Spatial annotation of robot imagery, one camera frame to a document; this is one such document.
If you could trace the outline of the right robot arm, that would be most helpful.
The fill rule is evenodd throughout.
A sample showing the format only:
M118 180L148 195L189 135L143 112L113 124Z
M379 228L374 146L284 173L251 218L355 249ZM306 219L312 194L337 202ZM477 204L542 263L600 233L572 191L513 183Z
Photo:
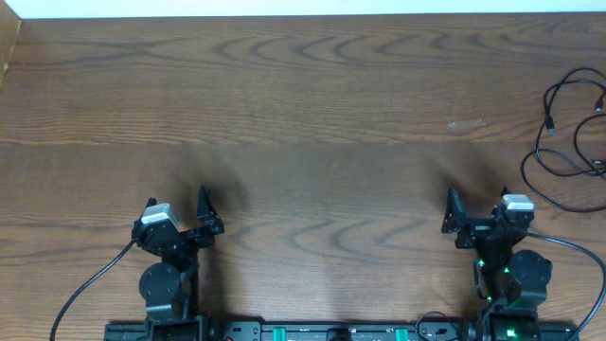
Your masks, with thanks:
M455 233L455 247L473 249L475 290L487 302L477 318L466 322L461 340L539 340L538 307L546 301L552 263L531 250L513 247L526 237L534 204L506 188L488 218L472 218L457 190L449 188L441 227Z

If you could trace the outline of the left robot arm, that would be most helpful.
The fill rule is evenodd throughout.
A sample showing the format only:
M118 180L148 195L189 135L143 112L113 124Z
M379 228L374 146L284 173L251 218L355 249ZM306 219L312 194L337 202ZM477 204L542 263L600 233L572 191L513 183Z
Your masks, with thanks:
M199 188L197 228L181 231L169 203L151 198L134 222L132 237L142 250L161 260L141 275L138 288L146 302L144 321L148 340L220 340L223 328L198 312L199 251L215 244L224 232L223 221Z

